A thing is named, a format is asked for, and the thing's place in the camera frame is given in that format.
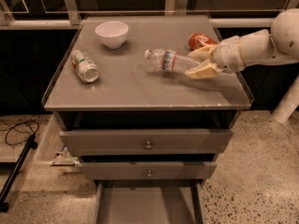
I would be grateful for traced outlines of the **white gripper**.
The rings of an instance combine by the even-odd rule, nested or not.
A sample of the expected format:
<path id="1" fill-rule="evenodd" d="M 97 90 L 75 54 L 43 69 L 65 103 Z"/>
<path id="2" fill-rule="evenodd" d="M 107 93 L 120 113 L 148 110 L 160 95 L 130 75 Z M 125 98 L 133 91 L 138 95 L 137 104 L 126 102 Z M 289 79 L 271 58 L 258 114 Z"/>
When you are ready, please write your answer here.
<path id="1" fill-rule="evenodd" d="M 185 75 L 190 79 L 212 78 L 220 72 L 232 74 L 246 68 L 241 55 L 241 38 L 237 35 L 222 40 L 217 46 L 207 45 L 195 49 L 188 56 L 202 62 L 185 72 Z"/>

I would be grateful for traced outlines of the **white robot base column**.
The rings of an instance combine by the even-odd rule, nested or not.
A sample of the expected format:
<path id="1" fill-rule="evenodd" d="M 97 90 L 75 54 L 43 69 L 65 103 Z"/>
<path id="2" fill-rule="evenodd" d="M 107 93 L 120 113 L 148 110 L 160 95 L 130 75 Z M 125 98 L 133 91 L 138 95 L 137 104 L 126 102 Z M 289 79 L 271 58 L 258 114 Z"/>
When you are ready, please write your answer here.
<path id="1" fill-rule="evenodd" d="M 279 102 L 272 116 L 276 122 L 285 123 L 297 106 L 299 106 L 299 75 Z"/>

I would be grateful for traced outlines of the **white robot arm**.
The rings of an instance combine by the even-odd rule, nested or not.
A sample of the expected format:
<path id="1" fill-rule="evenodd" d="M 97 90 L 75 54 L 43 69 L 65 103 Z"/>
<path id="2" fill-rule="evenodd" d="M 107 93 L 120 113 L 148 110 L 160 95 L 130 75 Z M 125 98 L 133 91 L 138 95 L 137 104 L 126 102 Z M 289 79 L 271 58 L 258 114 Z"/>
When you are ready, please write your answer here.
<path id="1" fill-rule="evenodd" d="M 218 73 L 232 74 L 253 65 L 283 65 L 299 62 L 299 9 L 281 12 L 270 30 L 223 39 L 189 54 L 200 64 L 185 75 L 191 79 L 215 77 Z"/>

